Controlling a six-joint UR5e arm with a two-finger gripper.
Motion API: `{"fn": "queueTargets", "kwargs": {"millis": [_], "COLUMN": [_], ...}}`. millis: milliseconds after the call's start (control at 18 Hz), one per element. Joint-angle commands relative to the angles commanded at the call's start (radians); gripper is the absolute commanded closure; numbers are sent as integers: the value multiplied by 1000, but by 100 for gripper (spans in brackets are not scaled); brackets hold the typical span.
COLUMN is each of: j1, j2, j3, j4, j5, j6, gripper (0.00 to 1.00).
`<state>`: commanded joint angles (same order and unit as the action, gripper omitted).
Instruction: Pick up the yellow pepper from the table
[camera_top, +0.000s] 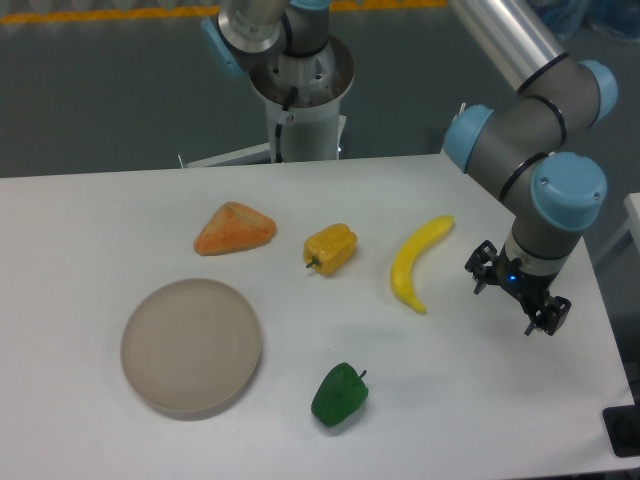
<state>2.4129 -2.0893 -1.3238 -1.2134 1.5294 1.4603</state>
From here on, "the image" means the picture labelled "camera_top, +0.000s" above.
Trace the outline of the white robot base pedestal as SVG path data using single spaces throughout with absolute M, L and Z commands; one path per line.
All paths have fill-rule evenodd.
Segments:
M 346 45 L 331 35 L 309 57 L 280 54 L 249 74 L 263 101 L 268 141 L 186 163 L 186 168 L 335 160 L 346 117 L 341 100 L 354 79 Z

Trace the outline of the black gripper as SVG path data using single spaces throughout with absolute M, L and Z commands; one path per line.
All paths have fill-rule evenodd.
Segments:
M 465 270 L 475 281 L 475 295 L 487 285 L 499 285 L 521 304 L 528 316 L 526 336 L 534 330 L 553 336 L 564 324 L 572 304 L 564 297 L 548 294 L 552 275 L 533 275 L 520 267 L 520 258 L 510 260 L 505 252 L 498 254 L 489 240 L 482 242 L 465 263 Z

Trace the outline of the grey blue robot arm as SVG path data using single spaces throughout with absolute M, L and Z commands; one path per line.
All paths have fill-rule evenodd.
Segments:
M 466 263 L 478 288 L 517 300 L 529 329 L 554 334 L 571 304 L 549 288 L 606 196 L 601 168 L 563 150 L 615 106 L 617 82 L 577 62 L 523 1 L 454 1 L 451 9 L 518 95 L 503 113 L 462 108 L 443 150 L 515 217 L 502 247 L 484 242 Z M 325 1 L 225 1 L 201 24 L 223 68 L 248 74 L 264 101 L 275 163 L 334 160 L 339 103 L 352 85 L 346 46 L 329 32 Z

